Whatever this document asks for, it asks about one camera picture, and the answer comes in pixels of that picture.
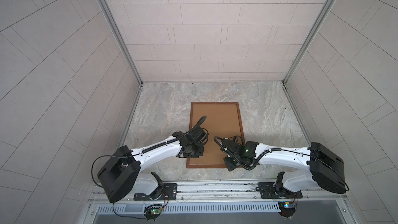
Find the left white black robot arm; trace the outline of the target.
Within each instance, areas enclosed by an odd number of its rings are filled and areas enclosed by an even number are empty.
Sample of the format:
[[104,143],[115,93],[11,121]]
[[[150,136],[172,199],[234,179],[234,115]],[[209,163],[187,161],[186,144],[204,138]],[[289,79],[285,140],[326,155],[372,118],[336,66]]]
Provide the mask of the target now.
[[170,157],[199,158],[204,153],[209,132],[201,128],[206,116],[199,119],[186,133],[175,132],[168,138],[148,147],[129,149],[119,147],[98,171],[99,186],[110,203],[116,203],[129,193],[143,194],[157,200],[164,191],[164,183],[157,173],[144,173],[148,167]]

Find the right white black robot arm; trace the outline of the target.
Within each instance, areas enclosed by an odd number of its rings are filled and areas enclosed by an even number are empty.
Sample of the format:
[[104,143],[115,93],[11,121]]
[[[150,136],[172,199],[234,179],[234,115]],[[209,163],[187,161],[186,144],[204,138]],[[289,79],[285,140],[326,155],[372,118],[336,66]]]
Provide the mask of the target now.
[[303,189],[321,188],[334,194],[345,194],[344,161],[324,145],[312,142],[309,147],[286,148],[214,137],[215,143],[226,154],[224,162],[229,171],[241,167],[252,171],[258,166],[275,164],[294,168],[293,172],[280,172],[273,184],[275,195],[294,198]]

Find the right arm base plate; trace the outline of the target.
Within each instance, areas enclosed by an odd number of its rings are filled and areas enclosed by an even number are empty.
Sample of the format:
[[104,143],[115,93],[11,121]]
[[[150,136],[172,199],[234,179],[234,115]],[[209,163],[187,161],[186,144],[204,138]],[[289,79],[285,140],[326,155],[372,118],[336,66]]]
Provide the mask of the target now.
[[295,193],[286,190],[282,187],[281,191],[277,191],[274,183],[260,182],[256,187],[256,191],[260,193],[261,199],[301,199],[303,194],[301,191]]

